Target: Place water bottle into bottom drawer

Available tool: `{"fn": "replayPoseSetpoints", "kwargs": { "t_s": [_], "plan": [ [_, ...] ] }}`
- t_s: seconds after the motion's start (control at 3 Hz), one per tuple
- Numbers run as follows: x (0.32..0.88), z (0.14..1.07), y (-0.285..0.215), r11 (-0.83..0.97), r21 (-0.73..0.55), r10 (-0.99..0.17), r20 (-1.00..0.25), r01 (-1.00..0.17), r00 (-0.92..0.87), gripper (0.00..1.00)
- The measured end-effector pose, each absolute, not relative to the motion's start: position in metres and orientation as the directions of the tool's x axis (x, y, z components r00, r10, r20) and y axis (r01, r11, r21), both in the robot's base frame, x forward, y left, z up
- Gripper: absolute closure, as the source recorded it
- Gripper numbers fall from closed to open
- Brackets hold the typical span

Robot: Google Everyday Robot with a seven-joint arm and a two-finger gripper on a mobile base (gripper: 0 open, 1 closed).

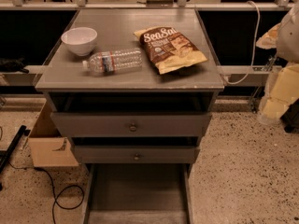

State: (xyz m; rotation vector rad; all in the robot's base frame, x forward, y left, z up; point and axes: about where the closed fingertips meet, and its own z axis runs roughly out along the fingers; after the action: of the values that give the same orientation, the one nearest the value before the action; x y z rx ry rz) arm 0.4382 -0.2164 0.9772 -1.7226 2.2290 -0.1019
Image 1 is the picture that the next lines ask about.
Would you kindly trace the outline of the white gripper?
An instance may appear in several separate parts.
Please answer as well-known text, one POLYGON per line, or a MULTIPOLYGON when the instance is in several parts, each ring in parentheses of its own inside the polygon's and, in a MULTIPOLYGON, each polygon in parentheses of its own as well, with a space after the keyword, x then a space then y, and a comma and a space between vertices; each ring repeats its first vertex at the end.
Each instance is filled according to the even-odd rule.
POLYGON ((256 46, 260 49, 277 48, 278 57, 292 62, 280 70, 274 69, 264 87, 258 121, 272 125, 278 123, 288 108, 299 99, 299 3, 291 8, 280 24, 262 35, 256 46))

